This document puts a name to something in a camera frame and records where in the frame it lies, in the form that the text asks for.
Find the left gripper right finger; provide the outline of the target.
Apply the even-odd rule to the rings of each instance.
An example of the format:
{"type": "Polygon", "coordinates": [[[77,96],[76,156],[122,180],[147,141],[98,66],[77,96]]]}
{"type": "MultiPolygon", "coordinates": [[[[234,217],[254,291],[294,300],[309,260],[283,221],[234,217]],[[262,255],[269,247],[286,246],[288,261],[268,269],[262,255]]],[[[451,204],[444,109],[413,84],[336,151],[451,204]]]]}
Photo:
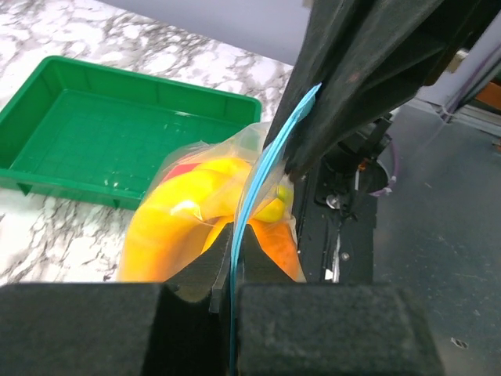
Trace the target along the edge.
{"type": "Polygon", "coordinates": [[[388,284],[295,283],[246,230],[234,295],[238,375],[442,375],[420,303],[388,284]]]}

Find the red apple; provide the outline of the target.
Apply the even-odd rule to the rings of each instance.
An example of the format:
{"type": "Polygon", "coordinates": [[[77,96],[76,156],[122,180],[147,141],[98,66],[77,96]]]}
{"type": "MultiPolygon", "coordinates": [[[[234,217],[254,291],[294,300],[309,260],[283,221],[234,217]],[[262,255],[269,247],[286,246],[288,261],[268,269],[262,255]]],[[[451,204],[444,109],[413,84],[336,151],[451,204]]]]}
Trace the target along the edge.
{"type": "Polygon", "coordinates": [[[175,167],[173,167],[172,170],[167,173],[167,175],[161,180],[161,182],[164,183],[176,176],[191,172],[197,165],[198,163],[177,164],[175,167]]]}

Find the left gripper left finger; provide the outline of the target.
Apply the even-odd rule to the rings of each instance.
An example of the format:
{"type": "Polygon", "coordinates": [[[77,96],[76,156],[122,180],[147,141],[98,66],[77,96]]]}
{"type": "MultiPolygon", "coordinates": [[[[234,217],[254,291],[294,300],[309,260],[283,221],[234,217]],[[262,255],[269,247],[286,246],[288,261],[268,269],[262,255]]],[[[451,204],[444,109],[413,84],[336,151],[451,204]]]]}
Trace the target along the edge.
{"type": "Polygon", "coordinates": [[[2,374],[226,374],[231,237],[165,283],[3,286],[2,374]]]}

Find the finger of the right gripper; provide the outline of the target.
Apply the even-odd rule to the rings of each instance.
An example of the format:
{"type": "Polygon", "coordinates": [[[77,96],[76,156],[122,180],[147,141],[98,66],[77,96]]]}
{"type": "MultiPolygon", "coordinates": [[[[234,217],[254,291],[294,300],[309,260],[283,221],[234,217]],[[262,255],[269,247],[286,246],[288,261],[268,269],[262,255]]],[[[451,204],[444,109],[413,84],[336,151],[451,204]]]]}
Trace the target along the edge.
{"type": "Polygon", "coordinates": [[[497,1],[374,1],[315,104],[292,132],[285,172],[299,180],[336,143],[434,84],[497,1]]]}
{"type": "Polygon", "coordinates": [[[313,3],[301,51],[263,147],[274,140],[311,87],[326,87],[374,5],[370,0],[313,3]]]}

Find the orange yellow mango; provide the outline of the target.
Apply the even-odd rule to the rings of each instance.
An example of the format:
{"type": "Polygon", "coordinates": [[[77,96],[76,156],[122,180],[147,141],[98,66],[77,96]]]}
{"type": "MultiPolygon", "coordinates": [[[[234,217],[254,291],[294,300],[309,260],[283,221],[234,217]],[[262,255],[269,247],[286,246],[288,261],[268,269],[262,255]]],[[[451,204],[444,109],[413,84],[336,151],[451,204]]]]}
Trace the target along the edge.
{"type": "Polygon", "coordinates": [[[245,283],[305,282],[288,222],[248,221],[241,242],[237,276],[245,283]]]}

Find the green plastic tray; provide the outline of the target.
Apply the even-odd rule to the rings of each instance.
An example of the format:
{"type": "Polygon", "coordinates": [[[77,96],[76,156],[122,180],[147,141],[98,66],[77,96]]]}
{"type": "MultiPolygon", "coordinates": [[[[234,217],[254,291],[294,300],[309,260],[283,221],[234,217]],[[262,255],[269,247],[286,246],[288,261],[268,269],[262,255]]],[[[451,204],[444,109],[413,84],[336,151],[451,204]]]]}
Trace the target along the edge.
{"type": "Polygon", "coordinates": [[[252,97],[62,56],[1,112],[1,185],[133,210],[166,156],[261,118],[252,97]]]}

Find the yellow banana bunch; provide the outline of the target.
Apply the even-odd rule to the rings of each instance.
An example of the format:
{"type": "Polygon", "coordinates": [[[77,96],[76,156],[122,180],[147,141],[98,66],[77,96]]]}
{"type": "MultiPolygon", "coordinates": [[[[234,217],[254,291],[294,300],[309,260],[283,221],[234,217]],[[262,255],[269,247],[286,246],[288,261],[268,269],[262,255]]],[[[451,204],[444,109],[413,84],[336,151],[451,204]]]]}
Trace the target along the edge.
{"type": "MultiPolygon", "coordinates": [[[[168,280],[207,251],[234,220],[251,165],[238,157],[196,163],[191,172],[160,182],[135,211],[124,240],[118,281],[168,280]]],[[[296,241],[293,196],[293,187],[282,179],[249,220],[288,222],[296,241]]]]}

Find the clear zip top bag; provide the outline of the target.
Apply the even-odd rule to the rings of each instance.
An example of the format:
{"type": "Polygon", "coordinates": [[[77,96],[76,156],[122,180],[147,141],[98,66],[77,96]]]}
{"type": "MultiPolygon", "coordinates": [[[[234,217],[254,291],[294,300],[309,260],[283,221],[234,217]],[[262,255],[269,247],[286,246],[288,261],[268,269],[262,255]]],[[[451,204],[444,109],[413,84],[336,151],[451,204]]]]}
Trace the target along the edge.
{"type": "Polygon", "coordinates": [[[305,281],[283,151],[315,94],[307,91],[269,145],[266,124],[254,123],[180,150],[157,173],[128,226],[117,275],[161,287],[144,375],[233,374],[240,285],[305,281]]]}

